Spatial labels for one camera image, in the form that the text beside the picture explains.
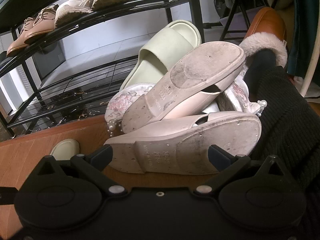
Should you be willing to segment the pink lace-up oxford shoe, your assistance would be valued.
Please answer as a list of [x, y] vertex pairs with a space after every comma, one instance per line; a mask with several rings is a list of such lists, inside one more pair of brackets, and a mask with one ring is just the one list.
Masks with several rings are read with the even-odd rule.
[[27, 32], [24, 42], [27, 45], [32, 44], [40, 37], [55, 29], [55, 16], [59, 5], [54, 4], [43, 8], [35, 18], [33, 27]]
[[15, 57], [20, 51], [22, 51], [27, 46], [27, 44], [25, 43], [25, 39], [33, 27], [34, 21], [35, 18], [32, 17], [29, 17], [26, 20], [24, 20], [19, 37], [14, 42], [12, 42], [12, 44], [7, 49], [7, 57]]

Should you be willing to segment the pale green slide slipper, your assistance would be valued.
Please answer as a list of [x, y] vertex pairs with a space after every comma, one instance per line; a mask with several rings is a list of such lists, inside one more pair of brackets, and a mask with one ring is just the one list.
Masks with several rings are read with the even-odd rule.
[[65, 139], [54, 146], [50, 155], [55, 160], [69, 160], [80, 153], [80, 145], [74, 139]]
[[175, 20], [157, 32], [138, 53], [138, 60], [120, 90], [137, 83], [157, 83], [184, 55], [202, 43], [191, 22]]

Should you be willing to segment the white floral pearl flat shoe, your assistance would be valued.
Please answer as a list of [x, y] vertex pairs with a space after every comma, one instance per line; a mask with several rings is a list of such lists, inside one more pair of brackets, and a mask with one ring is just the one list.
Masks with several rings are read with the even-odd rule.
[[107, 132], [114, 137], [117, 132], [122, 132], [121, 122], [126, 110], [142, 95], [149, 92], [154, 83], [137, 83], [119, 91], [108, 102], [105, 112]]

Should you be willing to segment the pink cross-strap mule shoe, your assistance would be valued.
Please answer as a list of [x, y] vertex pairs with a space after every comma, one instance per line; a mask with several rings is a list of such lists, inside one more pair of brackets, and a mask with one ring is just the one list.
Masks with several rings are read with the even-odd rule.
[[110, 165], [120, 172], [205, 175], [218, 172], [209, 161], [210, 146], [219, 146], [232, 156], [249, 155], [261, 130], [254, 114], [216, 112], [147, 124], [106, 144], [113, 150]]
[[123, 132], [162, 120], [180, 103], [212, 85], [230, 85], [244, 60], [244, 50], [230, 42], [206, 42], [196, 47], [127, 109], [121, 122]]

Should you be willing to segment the black knit trouser leg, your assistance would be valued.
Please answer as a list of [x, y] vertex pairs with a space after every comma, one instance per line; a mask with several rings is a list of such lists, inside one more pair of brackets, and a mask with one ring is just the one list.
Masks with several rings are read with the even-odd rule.
[[319, 116], [276, 64], [270, 49], [250, 58], [244, 81], [254, 99], [267, 102], [260, 118], [261, 137], [251, 156], [278, 155], [305, 193], [319, 194]]

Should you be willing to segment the orange fur-lined slipper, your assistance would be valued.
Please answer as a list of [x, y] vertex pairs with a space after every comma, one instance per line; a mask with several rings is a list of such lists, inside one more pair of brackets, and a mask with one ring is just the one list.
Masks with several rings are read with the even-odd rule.
[[269, 49], [276, 56], [276, 64], [285, 67], [287, 64], [286, 25], [281, 16], [271, 7], [263, 7], [253, 21], [240, 43], [247, 57], [258, 51]]

